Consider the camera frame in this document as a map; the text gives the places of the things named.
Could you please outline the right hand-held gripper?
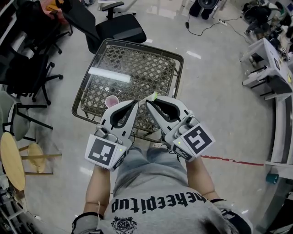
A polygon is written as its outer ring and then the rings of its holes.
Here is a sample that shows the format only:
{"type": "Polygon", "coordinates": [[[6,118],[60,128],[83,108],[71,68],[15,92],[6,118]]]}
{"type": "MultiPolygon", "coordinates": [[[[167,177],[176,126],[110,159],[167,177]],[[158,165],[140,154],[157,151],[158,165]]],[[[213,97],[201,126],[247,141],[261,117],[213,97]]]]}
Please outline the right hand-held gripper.
{"type": "Polygon", "coordinates": [[[154,101],[146,101],[146,107],[168,148],[186,161],[193,161],[215,142],[207,126],[190,114],[182,101],[158,96],[154,101]]]}

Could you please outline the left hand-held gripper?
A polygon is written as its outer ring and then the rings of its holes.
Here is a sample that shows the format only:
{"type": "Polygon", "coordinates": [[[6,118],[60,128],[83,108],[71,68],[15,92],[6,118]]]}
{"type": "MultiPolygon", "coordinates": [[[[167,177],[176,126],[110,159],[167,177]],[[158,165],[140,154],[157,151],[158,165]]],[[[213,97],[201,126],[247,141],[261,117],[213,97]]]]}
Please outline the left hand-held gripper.
{"type": "Polygon", "coordinates": [[[129,137],[138,108],[138,100],[123,101],[108,108],[100,122],[103,127],[98,126],[96,132],[89,136],[85,159],[99,167],[115,171],[132,146],[129,137]]]}

